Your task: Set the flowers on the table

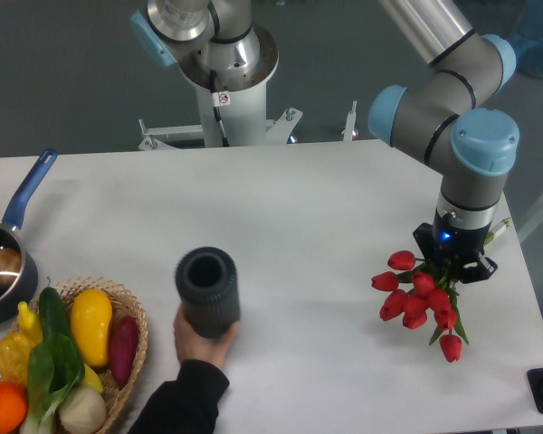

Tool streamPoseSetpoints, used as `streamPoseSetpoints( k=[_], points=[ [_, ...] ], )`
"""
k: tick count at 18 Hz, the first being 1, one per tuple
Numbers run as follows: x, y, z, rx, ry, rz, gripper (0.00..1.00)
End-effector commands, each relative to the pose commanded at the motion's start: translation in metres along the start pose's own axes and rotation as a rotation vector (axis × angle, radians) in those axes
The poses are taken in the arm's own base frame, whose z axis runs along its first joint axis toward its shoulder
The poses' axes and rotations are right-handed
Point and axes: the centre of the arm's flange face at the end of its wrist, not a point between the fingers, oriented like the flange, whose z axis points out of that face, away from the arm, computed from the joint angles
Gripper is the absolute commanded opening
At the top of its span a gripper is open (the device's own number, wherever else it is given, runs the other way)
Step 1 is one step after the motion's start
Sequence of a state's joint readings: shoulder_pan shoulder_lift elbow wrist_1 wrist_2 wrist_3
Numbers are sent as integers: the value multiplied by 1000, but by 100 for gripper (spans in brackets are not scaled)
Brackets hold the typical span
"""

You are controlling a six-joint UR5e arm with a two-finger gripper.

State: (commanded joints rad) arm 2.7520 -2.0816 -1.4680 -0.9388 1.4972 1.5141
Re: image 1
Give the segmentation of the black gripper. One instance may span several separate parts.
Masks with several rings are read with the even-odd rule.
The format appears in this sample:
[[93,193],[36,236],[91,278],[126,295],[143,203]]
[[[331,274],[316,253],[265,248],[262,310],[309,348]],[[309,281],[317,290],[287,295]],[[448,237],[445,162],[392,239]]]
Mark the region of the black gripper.
[[424,260],[435,265],[444,260],[469,262],[461,269],[463,284],[489,279],[498,264],[483,255],[483,245],[496,211],[496,205],[479,211],[437,205],[433,225],[421,223],[413,231]]

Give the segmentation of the black sleeved forearm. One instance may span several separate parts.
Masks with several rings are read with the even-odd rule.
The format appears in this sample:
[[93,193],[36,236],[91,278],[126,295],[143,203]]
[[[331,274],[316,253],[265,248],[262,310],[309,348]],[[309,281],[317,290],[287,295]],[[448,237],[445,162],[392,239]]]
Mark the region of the black sleeved forearm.
[[163,382],[149,397],[129,432],[211,434],[229,384],[214,365],[187,360],[174,381]]

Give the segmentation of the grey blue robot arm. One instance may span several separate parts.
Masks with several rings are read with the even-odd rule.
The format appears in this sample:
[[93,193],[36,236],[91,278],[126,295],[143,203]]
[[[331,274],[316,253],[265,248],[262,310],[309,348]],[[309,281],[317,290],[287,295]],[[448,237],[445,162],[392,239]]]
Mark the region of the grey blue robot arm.
[[[451,1],[386,1],[384,8],[433,77],[419,90],[382,90],[368,113],[369,131],[443,178],[433,222],[414,231],[424,258],[450,281],[487,279],[497,266],[484,243],[516,160],[519,128],[483,103],[510,79],[515,53],[500,37],[477,34]],[[178,65],[195,86],[206,146],[283,138],[266,125],[277,45],[253,22],[249,2],[151,1],[130,24],[150,57]]]

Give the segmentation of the person's hand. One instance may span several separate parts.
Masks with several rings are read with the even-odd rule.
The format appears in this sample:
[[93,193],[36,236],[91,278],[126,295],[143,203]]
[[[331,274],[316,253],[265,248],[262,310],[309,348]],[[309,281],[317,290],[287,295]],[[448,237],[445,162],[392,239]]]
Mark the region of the person's hand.
[[216,339],[208,339],[199,335],[187,321],[185,312],[180,307],[173,323],[176,357],[180,368],[191,362],[209,364],[218,372],[224,373],[227,355],[235,341],[240,322],[233,322],[224,333]]

